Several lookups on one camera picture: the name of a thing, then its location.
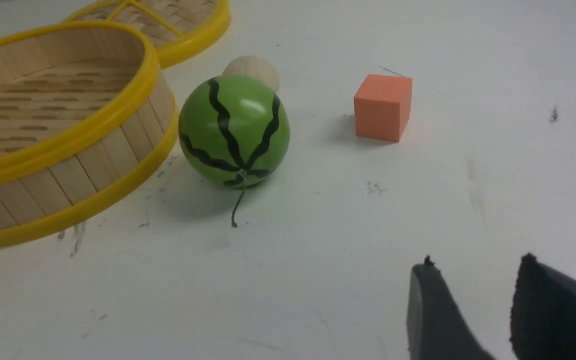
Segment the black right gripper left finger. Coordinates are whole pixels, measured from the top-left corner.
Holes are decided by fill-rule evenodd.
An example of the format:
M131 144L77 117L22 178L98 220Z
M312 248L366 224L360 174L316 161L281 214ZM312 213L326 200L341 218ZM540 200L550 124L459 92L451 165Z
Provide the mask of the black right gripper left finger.
M471 332L429 255L412 266L406 314L411 360L493 360Z

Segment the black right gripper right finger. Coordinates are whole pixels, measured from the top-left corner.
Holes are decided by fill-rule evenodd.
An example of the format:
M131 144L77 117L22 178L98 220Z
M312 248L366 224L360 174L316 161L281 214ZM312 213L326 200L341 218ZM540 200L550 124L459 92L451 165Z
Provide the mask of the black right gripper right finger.
M518 269L510 344L519 360L576 360L576 279L532 253Z

